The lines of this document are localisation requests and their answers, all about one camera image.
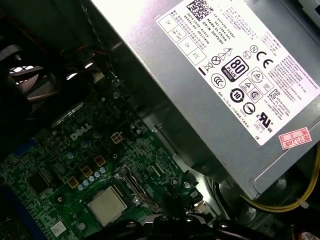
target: qr code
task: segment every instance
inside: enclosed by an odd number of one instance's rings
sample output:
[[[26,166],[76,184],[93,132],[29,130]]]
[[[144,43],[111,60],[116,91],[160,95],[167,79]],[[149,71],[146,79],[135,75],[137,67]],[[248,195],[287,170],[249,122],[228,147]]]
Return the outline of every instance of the qr code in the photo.
[[[51,227],[51,231],[56,237],[62,234],[65,230],[67,229],[65,225],[62,223],[62,221],[58,221],[53,227]]]
[[[207,0],[194,0],[186,7],[198,21],[202,21],[214,11],[214,9],[208,4]]]

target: dell logo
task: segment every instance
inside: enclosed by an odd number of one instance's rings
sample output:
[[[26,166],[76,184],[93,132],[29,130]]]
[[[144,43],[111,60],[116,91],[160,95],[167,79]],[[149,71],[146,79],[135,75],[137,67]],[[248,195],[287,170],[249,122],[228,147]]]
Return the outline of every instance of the dell logo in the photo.
[[[90,129],[92,129],[92,126],[90,126],[88,123],[86,123],[84,126],[82,126],[80,129],[78,129],[75,133],[72,133],[70,135],[70,138],[72,141],[77,140],[80,136],[88,132]]]

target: capacitor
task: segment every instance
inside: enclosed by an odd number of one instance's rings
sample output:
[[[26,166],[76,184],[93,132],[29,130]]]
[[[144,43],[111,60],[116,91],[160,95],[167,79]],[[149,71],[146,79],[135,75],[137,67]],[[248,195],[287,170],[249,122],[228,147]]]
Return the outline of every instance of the capacitor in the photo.
[[[81,223],[78,225],[78,229],[81,230],[81,231],[83,231],[83,230],[86,229],[86,225],[85,225],[83,222],[81,222]]]
[[[90,181],[90,182],[93,182],[94,180],[95,180],[95,177],[94,177],[94,176],[90,176],[90,177],[89,177],[89,181]]]
[[[100,173],[104,174],[106,172],[106,168],[105,167],[101,167],[100,168]]]
[[[89,181],[88,181],[88,180],[84,180],[84,181],[83,181],[83,185],[84,185],[85,187],[89,186]]]
[[[76,152],[74,152],[74,151],[68,151],[68,153],[66,154],[66,157],[67,157],[68,159],[73,159],[73,158],[76,157],[76,155],[77,155]]]
[[[95,138],[95,139],[98,139],[102,136],[101,132],[99,131],[94,131],[92,136]]]
[[[84,189],[84,186],[82,185],[82,184],[80,184],[79,186],[78,186],[78,190],[79,191],[82,191]]]
[[[65,142],[67,139],[66,139],[66,137],[65,136],[56,136],[55,138],[54,138],[54,140],[57,142],[57,143],[59,143],[59,145],[61,145],[63,142]]]
[[[94,176],[96,177],[96,178],[99,178],[101,175],[100,175],[100,172],[99,171],[96,171],[95,173],[94,173]]]
[[[174,176],[173,178],[171,178],[171,183],[173,185],[177,185],[179,183],[178,178],[176,176]]]
[[[90,141],[88,140],[83,140],[81,143],[80,143],[81,147],[83,147],[84,149],[87,148],[87,147],[90,147],[91,143]]]

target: power supply unit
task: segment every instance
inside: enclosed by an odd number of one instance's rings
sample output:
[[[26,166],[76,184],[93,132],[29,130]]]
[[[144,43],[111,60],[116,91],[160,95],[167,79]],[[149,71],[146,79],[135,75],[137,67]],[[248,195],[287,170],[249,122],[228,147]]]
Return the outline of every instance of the power supply unit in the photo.
[[[259,197],[320,139],[318,29],[294,1],[91,0],[178,155]]]

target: motherboard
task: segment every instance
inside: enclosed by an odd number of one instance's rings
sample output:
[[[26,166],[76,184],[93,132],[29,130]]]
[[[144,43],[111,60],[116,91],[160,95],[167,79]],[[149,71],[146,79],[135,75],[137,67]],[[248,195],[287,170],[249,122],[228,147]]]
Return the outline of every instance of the motherboard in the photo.
[[[12,191],[8,187],[0,187],[0,239],[32,240],[27,227],[10,203],[10,201],[13,202],[9,196],[11,193]]]
[[[202,200],[117,88],[92,93],[0,165],[49,240],[78,240],[123,219],[143,222],[176,192]]]

